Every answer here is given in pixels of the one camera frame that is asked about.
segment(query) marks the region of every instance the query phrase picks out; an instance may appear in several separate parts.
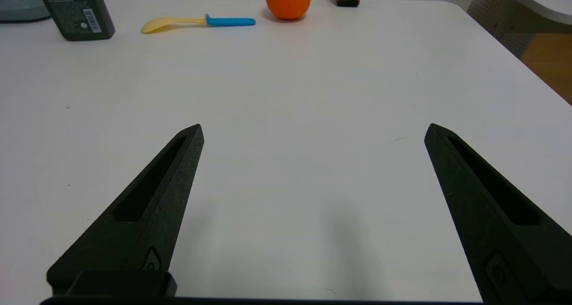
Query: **barcode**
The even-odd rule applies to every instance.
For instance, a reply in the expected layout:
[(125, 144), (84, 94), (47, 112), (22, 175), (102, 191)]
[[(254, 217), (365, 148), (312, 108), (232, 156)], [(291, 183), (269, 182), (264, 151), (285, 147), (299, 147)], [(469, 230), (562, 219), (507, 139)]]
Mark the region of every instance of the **barcode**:
[(89, 26), (94, 34), (101, 32), (100, 24), (97, 22), (96, 15), (92, 9), (84, 9), (85, 18), (88, 20)]

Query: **bottle label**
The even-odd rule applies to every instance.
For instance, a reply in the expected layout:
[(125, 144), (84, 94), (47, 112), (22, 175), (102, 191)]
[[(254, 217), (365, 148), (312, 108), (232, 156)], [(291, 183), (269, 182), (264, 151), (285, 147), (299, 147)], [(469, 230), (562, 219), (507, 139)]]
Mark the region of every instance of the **bottle label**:
[(47, 0), (61, 30), (67, 34), (98, 34), (100, 24), (88, 0)]

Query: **blue spoon handle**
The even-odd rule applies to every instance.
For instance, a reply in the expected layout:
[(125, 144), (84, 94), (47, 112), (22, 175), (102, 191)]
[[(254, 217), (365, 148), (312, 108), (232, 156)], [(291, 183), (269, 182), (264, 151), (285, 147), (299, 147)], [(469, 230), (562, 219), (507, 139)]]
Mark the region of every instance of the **blue spoon handle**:
[(210, 26), (237, 26), (237, 25), (255, 25), (256, 20), (253, 18), (229, 17), (229, 18), (211, 18), (206, 15), (206, 25)]

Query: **pegboard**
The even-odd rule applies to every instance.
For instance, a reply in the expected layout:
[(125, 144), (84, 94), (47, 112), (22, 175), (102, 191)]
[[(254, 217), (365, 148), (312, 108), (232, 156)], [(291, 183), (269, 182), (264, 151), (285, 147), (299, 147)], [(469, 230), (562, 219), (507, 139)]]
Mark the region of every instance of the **pegboard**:
[(517, 58), (522, 57), (534, 34), (513, 34), (509, 21), (517, 7), (514, 0), (472, 0), (467, 13)]

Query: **spoon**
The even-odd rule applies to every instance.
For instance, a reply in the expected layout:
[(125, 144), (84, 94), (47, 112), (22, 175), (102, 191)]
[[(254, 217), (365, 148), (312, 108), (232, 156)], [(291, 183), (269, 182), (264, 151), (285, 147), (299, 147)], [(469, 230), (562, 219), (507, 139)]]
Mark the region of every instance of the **spoon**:
[(238, 26), (255, 25), (253, 18), (211, 18), (208, 14), (205, 17), (158, 17), (147, 22), (141, 28), (142, 34), (152, 34), (163, 31), (164, 28), (172, 24), (196, 24), (202, 26)]

